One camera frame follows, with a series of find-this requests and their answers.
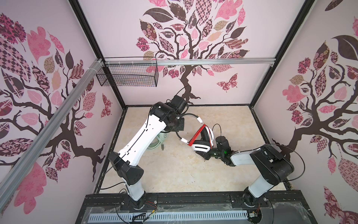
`beige marble surface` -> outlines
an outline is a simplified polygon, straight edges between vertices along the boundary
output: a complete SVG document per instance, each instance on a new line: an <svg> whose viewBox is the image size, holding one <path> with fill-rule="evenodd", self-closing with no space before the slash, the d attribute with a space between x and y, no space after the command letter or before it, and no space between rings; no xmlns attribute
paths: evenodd
<svg viewBox="0 0 358 224"><path fill-rule="evenodd" d="M128 108L115 152L133 138L147 119L149 109ZM222 135L228 139L234 151L250 150L264 144L247 106L193 106L188 113L197 114L209 127L219 123ZM189 140L200 127L194 117L186 116L184 131L179 134ZM220 136L218 125L214 128L214 135ZM175 133L169 133L164 150L160 147L146 150L139 166L144 169L141 180L146 192L243 191L260 175L255 165L229 167L219 159L205 161L191 147L181 142ZM121 181L114 169L111 169L105 175L102 188ZM125 186L120 184L101 190L100 193L118 193L122 188ZM280 183L272 190L285 190L285 187Z"/></svg>

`black mesh basket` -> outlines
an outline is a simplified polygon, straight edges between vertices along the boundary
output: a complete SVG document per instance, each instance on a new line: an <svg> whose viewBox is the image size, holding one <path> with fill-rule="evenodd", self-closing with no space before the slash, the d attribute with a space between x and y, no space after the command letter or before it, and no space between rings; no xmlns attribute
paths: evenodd
<svg viewBox="0 0 358 224"><path fill-rule="evenodd" d="M155 57L142 58L143 61L119 61L106 64L97 73L101 86L157 86L158 66Z"/></svg>

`black ear cushion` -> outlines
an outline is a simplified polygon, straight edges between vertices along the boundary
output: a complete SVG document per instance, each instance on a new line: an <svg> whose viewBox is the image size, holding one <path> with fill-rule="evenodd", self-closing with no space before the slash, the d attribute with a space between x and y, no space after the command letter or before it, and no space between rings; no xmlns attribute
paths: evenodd
<svg viewBox="0 0 358 224"><path fill-rule="evenodd" d="M193 144L200 144L200 145L210 146L210 142L209 141L204 141L204 140L195 140Z"/></svg>
<svg viewBox="0 0 358 224"><path fill-rule="evenodd" d="M201 135L201 140L204 140L204 141L207 141L209 142L210 141L210 137L209 137L209 133L208 131L206 130L206 128L204 128L201 132L200 132L200 135Z"/></svg>

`butterfly decal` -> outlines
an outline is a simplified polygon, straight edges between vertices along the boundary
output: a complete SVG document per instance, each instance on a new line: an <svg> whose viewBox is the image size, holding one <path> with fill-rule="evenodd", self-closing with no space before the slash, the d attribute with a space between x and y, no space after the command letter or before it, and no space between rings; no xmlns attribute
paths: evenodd
<svg viewBox="0 0 358 224"><path fill-rule="evenodd" d="M217 84L223 88L227 92L230 87L236 87L237 88L237 73L233 75L228 82L218 82Z"/></svg>
<svg viewBox="0 0 358 224"><path fill-rule="evenodd" d="M101 118L104 117L104 116L109 116L111 115L111 101L107 99L107 97L102 93L102 99L103 99L103 103L105 103L105 107L104 109L102 110L102 113L101 113Z"/></svg>

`wall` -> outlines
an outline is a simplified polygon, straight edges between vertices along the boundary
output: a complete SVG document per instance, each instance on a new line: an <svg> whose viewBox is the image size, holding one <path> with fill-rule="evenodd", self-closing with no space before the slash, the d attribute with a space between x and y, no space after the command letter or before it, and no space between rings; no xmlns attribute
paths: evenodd
<svg viewBox="0 0 358 224"><path fill-rule="evenodd" d="M0 16L0 178L96 59L69 3L5 1ZM121 109L96 78L1 211L0 223L74 223Z"/></svg>
<svg viewBox="0 0 358 224"><path fill-rule="evenodd" d="M255 107L318 223L358 222L358 2L320 0ZM297 177L303 170L291 158Z"/></svg>
<svg viewBox="0 0 358 224"><path fill-rule="evenodd" d="M303 2L80 1L105 57L159 60L275 57ZM248 104L267 68L267 64L159 67L157 87L119 90L129 105L165 101L183 87L179 95L188 103Z"/></svg>

